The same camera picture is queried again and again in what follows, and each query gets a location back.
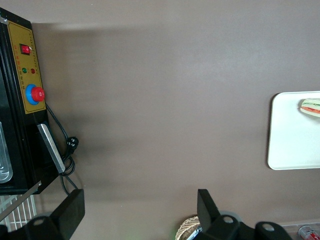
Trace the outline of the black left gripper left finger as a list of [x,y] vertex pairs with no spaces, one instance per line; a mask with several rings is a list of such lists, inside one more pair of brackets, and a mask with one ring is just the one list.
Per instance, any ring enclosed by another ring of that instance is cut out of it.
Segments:
[[83,189],[73,190],[50,214],[32,219],[25,228],[28,240],[69,240],[85,216]]

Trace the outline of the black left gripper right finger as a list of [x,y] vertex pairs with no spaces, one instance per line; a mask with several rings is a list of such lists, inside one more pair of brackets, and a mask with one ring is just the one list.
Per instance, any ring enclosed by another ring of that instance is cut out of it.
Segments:
[[230,214],[221,214],[207,189],[197,191],[197,216],[202,232],[196,240],[254,240],[255,230]]

